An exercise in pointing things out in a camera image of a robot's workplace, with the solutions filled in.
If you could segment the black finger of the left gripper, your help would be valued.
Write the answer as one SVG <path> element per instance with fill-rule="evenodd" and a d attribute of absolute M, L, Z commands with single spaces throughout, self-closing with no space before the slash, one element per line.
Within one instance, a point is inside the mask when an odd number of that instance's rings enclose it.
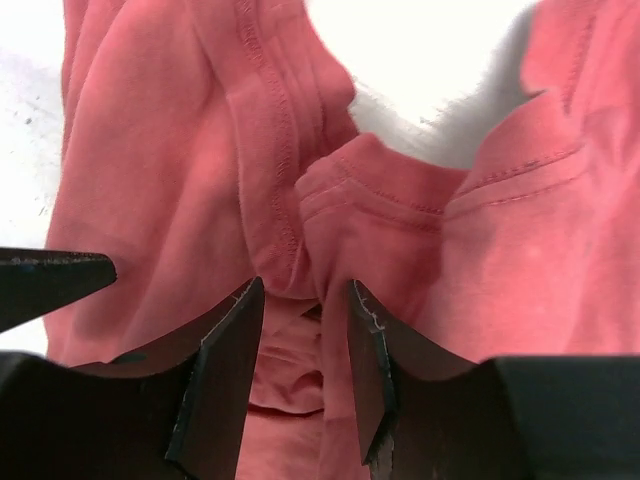
<path fill-rule="evenodd" d="M 99 253 L 1 249 L 1 331 L 74 303 L 116 281 Z"/>

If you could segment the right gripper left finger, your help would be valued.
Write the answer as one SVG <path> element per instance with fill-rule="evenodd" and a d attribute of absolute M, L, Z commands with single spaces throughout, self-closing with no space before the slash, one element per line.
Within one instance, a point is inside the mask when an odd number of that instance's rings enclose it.
<path fill-rule="evenodd" d="M 110 363 L 1 356 L 5 479 L 231 479 L 261 336 L 264 289 Z"/>

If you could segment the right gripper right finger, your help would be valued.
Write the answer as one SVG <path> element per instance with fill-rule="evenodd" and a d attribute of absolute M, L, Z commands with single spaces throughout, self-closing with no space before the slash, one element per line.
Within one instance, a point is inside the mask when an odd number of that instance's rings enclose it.
<path fill-rule="evenodd" d="M 347 285 L 362 463 L 374 479 L 635 479 L 635 356 L 475 364 Z"/>

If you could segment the salmon pink t shirt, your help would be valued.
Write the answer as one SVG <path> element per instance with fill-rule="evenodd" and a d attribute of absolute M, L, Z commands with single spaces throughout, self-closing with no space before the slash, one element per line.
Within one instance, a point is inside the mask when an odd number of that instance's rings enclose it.
<path fill-rule="evenodd" d="M 464 359 L 639 349 L 639 5 L 544 1 L 524 102 L 422 162 L 357 130 L 299 1 L 68 1 L 51 249 L 115 263 L 48 315 L 108 362 L 261 277 L 241 479 L 363 479 L 345 286 Z"/>

